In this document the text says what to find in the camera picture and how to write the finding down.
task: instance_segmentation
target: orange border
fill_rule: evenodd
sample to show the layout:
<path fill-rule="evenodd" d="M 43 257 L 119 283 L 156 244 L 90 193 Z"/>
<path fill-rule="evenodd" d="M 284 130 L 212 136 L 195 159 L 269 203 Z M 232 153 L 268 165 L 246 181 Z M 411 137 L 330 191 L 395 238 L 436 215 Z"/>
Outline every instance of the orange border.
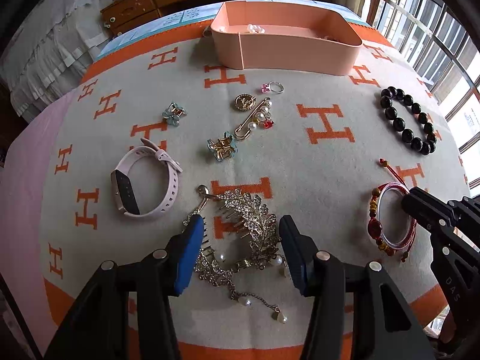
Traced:
<path fill-rule="evenodd" d="M 74 302 L 74 298 L 44 278 L 46 297 L 54 323 L 59 326 Z M 439 285 L 414 300 L 410 307 L 422 326 L 426 326 L 447 305 Z M 129 328 L 129 359 L 140 360 L 138 332 Z M 298 360 L 302 345 L 275 349 L 220 349 L 179 342 L 178 346 L 185 360 Z M 342 352 L 339 360 L 349 360 L 352 347 L 352 333 L 343 337 Z"/>
<path fill-rule="evenodd" d="M 202 37 L 205 27 L 209 26 L 212 21 L 213 20 L 205 20 L 198 23 L 172 28 L 171 30 L 151 35 L 147 38 L 139 40 L 138 42 L 129 44 L 122 49 L 114 51 L 90 65 L 80 83 L 83 84 L 89 79 L 98 76 L 100 73 L 141 54 L 158 50 L 159 48 L 168 46 L 169 44 L 200 38 Z M 381 33 L 375 30 L 375 28 L 353 23 L 349 24 L 363 40 L 393 47 L 392 44 L 390 44 L 390 42 L 388 42 L 388 40 L 381 35 Z"/>

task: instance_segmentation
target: pink gem ring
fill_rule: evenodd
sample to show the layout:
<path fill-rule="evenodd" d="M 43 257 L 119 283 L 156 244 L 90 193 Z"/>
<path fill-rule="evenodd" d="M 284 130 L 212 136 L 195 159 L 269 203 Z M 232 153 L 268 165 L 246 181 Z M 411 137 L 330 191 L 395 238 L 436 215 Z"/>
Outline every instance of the pink gem ring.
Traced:
<path fill-rule="evenodd" d="M 276 81 L 270 81 L 267 84 L 262 84 L 262 93 L 267 93 L 267 92 L 282 93 L 284 89 L 285 88 L 283 87 L 283 85 Z"/>

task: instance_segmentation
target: rhinestone hair comb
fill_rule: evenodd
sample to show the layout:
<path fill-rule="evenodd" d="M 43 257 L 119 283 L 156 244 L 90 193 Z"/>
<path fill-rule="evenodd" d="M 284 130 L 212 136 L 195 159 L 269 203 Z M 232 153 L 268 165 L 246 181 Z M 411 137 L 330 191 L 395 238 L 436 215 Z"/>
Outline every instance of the rhinestone hair comb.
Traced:
<path fill-rule="evenodd" d="M 227 219 L 236 220 L 234 227 L 237 228 L 237 233 L 243 233 L 241 236 L 250 236 L 249 242 L 251 255 L 246 259 L 237 261 L 232 268 L 223 268 L 215 250 L 210 245 L 208 239 L 207 229 L 205 229 L 200 254 L 194 266 L 195 272 L 199 274 L 200 280 L 206 280 L 215 287 L 225 286 L 230 292 L 230 299 L 237 300 L 244 306 L 249 306 L 251 301 L 249 297 L 260 300 L 265 306 L 273 310 L 272 317 L 280 323 L 287 321 L 286 316 L 280 311 L 278 305 L 269 304 L 265 299 L 259 295 L 238 292 L 232 277 L 240 269 L 255 266 L 257 269 L 265 269 L 268 264 L 281 265 L 286 267 L 286 261 L 283 256 L 280 256 L 277 244 L 280 242 L 280 237 L 277 234 L 277 217 L 274 214 L 268 213 L 266 204 L 262 204 L 262 200 L 258 195 L 251 196 L 250 193 L 242 193 L 239 188 L 235 190 L 226 191 L 223 194 L 211 195 L 205 185 L 198 187 L 198 192 L 203 196 L 202 202 L 189 214 L 188 219 L 183 222 L 187 225 L 190 217 L 193 214 L 198 214 L 209 199 L 223 202 L 220 211 L 226 215 Z"/>

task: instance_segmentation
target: window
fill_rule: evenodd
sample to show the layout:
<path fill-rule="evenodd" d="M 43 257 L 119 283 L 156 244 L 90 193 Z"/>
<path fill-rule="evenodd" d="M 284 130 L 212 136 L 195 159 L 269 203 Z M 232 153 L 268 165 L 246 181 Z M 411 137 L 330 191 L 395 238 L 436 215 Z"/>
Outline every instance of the window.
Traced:
<path fill-rule="evenodd" d="M 437 100 L 480 195 L 480 54 L 442 0 L 380 0 L 375 27 Z"/>

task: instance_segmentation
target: blue flower hair clip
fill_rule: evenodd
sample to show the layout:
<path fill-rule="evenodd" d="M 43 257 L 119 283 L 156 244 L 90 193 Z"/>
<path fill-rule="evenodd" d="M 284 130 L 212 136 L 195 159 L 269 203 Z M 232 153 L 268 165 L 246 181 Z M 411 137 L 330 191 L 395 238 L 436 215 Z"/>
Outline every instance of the blue flower hair clip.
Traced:
<path fill-rule="evenodd" d="M 235 153 L 238 151 L 235 139 L 228 131 L 225 132 L 224 138 L 218 139 L 217 142 L 209 139 L 207 143 L 208 150 L 214 153 L 215 158 L 219 162 L 226 158 L 235 157 Z"/>
<path fill-rule="evenodd" d="M 187 112 L 180 107 L 177 103 L 172 103 L 168 108 L 163 111 L 162 116 L 166 120 L 167 124 L 171 126 L 178 126 L 180 124 L 180 117 L 186 115 Z"/>

